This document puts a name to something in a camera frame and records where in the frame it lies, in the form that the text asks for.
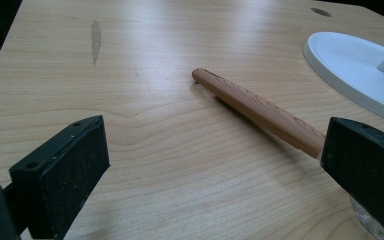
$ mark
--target wooden handle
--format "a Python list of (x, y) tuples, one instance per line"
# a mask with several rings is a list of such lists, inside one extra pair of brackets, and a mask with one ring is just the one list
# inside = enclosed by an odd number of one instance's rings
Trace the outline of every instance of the wooden handle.
[(251, 91), (198, 68), (192, 77), (218, 98), (313, 158), (323, 150), (325, 135), (314, 127)]

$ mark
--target black clamp jaw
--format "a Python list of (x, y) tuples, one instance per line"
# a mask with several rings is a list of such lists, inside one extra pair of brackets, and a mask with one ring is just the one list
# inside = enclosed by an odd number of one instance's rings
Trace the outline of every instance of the black clamp jaw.
[(70, 124), (10, 169), (0, 186), (0, 239), (63, 239), (109, 168), (102, 116)]

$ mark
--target light wood surface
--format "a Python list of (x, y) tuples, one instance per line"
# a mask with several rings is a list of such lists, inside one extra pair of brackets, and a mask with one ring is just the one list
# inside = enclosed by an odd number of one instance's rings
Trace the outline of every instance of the light wood surface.
[(383, 17), (325, 2), (24, 0), (0, 54), (0, 184), (102, 114), (112, 166), (66, 239), (371, 239), (317, 161), (191, 77), (229, 76), (320, 132), (331, 116), (384, 131), (305, 61), (318, 31), (384, 45)]
[(323, 151), (325, 134), (267, 99), (220, 77), (204, 68), (193, 70), (192, 77), (229, 106), (264, 130), (318, 159)]

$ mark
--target wooden stick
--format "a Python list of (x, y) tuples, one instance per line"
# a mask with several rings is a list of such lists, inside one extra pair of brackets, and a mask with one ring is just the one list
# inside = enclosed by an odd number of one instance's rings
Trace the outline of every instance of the wooden stick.
[(192, 77), (218, 98), (295, 148), (315, 159), (321, 154), (325, 135), (303, 120), (208, 70), (195, 69)]

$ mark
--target dark stain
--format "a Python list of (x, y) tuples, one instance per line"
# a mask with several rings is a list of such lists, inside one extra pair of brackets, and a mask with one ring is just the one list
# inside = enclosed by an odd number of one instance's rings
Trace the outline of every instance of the dark stain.
[(139, 72), (137, 67), (135, 67), (135, 74), (136, 74), (136, 77), (139, 79)]
[(96, 61), (98, 60), (99, 55), (99, 49), (101, 48), (101, 28), (99, 27), (99, 22), (96, 21), (96, 19), (93, 20), (91, 32), (93, 66), (96, 66)]
[(332, 15), (328, 12), (326, 12), (325, 10), (322, 10), (320, 8), (311, 8), (311, 10), (317, 14), (320, 14), (322, 16), (325, 16), (325, 17), (332, 17)]

